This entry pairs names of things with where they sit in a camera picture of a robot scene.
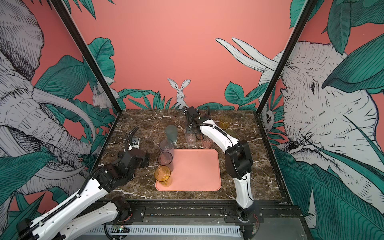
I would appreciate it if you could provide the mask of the clear colourless tumbler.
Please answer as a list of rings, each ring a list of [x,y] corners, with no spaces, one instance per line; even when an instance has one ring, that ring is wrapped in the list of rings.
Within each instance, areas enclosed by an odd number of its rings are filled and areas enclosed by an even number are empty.
[[[186,144],[188,146],[194,146],[196,143],[196,134],[195,133],[185,133],[185,138],[186,138]]]

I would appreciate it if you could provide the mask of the teal frosted tumbler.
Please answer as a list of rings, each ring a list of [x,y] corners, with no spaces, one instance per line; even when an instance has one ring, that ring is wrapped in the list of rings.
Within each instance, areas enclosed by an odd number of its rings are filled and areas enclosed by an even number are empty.
[[[178,141],[178,129],[175,125],[169,125],[165,128],[166,136],[171,140],[175,145]]]

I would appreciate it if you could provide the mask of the pink clear tumbler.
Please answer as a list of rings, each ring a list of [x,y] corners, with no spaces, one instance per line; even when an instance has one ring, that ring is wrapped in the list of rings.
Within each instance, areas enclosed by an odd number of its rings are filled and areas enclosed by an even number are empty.
[[[212,140],[207,138],[202,140],[202,146],[204,149],[210,149],[212,147]]]

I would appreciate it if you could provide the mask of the amber yellow tumbler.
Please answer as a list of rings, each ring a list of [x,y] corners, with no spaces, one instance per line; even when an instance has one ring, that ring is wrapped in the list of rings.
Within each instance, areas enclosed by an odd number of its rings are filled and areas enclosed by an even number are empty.
[[[171,170],[169,167],[160,166],[155,170],[155,179],[157,183],[164,187],[169,187],[172,184]]]

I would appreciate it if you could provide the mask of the dark smoky tumbler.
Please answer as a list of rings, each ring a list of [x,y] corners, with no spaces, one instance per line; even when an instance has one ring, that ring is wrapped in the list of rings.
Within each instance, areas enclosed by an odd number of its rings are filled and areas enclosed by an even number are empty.
[[[174,170],[173,155],[169,152],[160,153],[157,162],[160,166],[168,167],[171,172]]]

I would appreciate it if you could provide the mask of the blue-grey clear tumbler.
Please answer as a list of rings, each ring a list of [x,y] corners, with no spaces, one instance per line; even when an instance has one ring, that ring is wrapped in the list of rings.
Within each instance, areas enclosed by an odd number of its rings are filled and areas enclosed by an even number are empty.
[[[172,156],[174,156],[174,142],[173,141],[171,141],[169,139],[162,140],[159,144],[159,147],[160,147],[161,153],[169,153]]]

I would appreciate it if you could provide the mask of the pink plastic tray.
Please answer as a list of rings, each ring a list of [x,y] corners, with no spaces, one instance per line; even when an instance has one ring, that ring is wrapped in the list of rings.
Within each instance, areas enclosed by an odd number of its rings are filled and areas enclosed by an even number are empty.
[[[158,191],[208,191],[221,188],[218,152],[214,149],[174,150],[172,183],[166,187],[156,182]]]

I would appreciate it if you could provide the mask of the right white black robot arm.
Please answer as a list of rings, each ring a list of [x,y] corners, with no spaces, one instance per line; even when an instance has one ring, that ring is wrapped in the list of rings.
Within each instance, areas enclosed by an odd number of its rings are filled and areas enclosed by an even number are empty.
[[[225,154],[225,168],[233,178],[236,188],[237,215],[246,222],[256,210],[251,190],[253,158],[249,144],[238,140],[221,129],[214,120],[194,107],[183,107],[187,129],[210,138]]]

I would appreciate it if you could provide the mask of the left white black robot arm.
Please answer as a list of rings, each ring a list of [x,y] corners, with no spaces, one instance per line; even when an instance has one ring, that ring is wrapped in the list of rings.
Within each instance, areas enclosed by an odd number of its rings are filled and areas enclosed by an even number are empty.
[[[17,224],[20,240],[72,240],[101,224],[126,222],[133,216],[130,204],[115,197],[103,207],[81,216],[86,208],[114,189],[126,185],[136,170],[147,167],[150,155],[140,149],[121,151],[111,164],[98,166],[81,188],[57,207],[35,219]]]

